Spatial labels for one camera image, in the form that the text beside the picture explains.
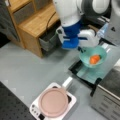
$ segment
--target wooden shelf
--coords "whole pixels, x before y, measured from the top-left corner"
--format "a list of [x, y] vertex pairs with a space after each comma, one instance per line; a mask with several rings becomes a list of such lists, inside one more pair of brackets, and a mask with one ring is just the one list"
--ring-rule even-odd
[[[49, 5], [41, 9], [39, 12], [37, 12], [35, 15], [21, 23], [19, 25], [19, 29], [32, 35], [35, 38], [38, 38], [45, 32], [47, 22], [54, 12], [54, 5], [53, 3], [50, 3]], [[57, 14], [55, 14], [51, 19], [48, 28], [54, 25], [58, 20], [59, 17]]]
[[10, 10], [12, 13], [19, 10], [21, 7], [25, 6], [29, 2], [31, 2], [31, 0], [9, 0], [9, 1], [11, 4]]

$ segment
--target drawer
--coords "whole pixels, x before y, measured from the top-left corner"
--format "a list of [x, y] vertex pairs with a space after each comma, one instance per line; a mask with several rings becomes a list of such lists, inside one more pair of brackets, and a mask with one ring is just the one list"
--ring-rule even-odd
[[19, 9], [17, 12], [15, 12], [13, 16], [14, 16], [16, 23], [19, 24], [23, 22], [25, 19], [27, 19], [28, 17], [32, 16], [34, 12], [35, 10], [34, 10], [33, 3], [30, 2], [26, 6]]
[[43, 34], [40, 38], [40, 45], [45, 51], [50, 51], [56, 45], [59, 45], [60, 40], [56, 34], [56, 29], [60, 26], [60, 23], [57, 22], [52, 28], [47, 31], [47, 34]]
[[36, 9], [39, 10], [48, 4], [49, 0], [35, 0]]
[[57, 45], [59, 38], [58, 38], [58, 35], [55, 34], [48, 40], [46, 40], [46, 38], [43, 38], [43, 39], [39, 38], [39, 41], [42, 49], [48, 52]]

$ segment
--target cabinet drawer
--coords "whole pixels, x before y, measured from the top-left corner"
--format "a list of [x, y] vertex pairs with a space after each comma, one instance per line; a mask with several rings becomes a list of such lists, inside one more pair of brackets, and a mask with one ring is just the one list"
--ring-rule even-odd
[[23, 8], [19, 9], [17, 12], [14, 13], [14, 19], [17, 24], [23, 22], [25, 19], [33, 15], [35, 12], [33, 3], [30, 2]]
[[49, 0], [35, 0], [36, 9], [39, 10], [48, 4]]

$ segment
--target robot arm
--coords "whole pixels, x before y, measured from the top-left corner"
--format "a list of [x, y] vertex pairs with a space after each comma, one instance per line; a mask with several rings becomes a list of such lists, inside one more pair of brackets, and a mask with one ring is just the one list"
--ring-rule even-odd
[[72, 49], [80, 45], [79, 37], [83, 35], [82, 33], [84, 33], [86, 38], [93, 33], [93, 31], [91, 33], [90, 31], [88, 33], [85, 31], [85, 34], [85, 32], [80, 30], [82, 15], [85, 14], [92, 17], [103, 15], [108, 9], [110, 0], [53, 0], [53, 3], [61, 20], [61, 31], [69, 39], [66, 40], [63, 36], [62, 47]]

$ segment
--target wooden cabinet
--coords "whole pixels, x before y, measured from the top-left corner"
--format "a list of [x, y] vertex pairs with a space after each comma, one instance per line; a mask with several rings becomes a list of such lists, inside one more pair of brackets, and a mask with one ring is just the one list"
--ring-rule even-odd
[[[51, 0], [7, 0], [10, 19], [19, 38], [11, 39], [15, 44], [42, 57], [39, 37], [45, 33], [47, 23], [55, 12]], [[57, 14], [51, 19], [50, 29], [59, 20]]]

